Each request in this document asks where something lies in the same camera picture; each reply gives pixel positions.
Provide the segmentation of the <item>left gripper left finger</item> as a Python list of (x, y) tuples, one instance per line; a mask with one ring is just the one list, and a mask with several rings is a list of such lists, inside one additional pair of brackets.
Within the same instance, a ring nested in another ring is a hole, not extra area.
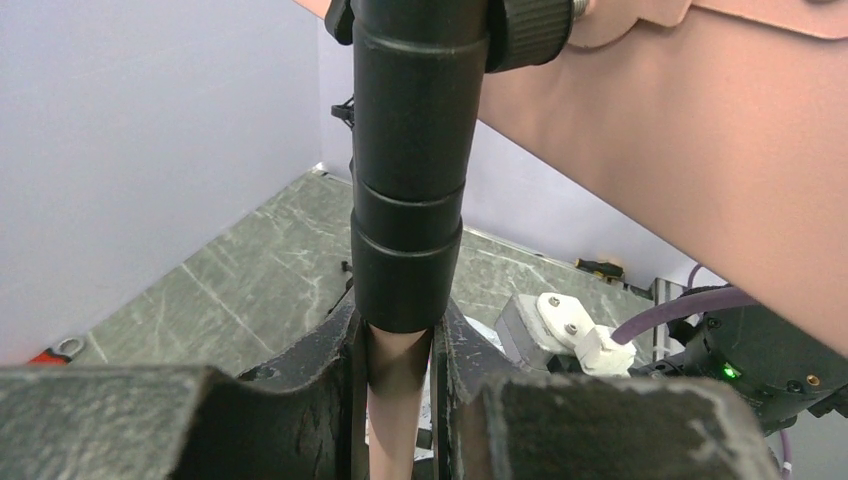
[(239, 376), (203, 365), (1, 372), (5, 479), (353, 479), (361, 474), (350, 299)]

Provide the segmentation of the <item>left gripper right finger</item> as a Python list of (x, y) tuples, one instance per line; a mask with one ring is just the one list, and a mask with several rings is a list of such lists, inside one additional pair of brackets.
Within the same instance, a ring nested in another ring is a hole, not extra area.
[(433, 343), (437, 479), (775, 479), (748, 406), (708, 379), (531, 373), (450, 304)]

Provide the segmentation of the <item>pink music stand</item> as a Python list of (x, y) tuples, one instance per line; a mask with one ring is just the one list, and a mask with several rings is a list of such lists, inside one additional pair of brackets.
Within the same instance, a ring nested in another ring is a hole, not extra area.
[(482, 121), (847, 355), (843, 1), (309, 1), (353, 50), (371, 475), (407, 479)]

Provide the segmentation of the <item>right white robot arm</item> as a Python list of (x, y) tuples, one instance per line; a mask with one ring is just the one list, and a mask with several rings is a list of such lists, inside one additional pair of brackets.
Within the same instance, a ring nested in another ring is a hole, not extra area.
[(764, 434), (792, 426), (800, 413), (847, 413), (847, 358), (736, 287), (696, 287), (646, 313), (683, 347), (648, 366), (668, 377), (730, 385)]

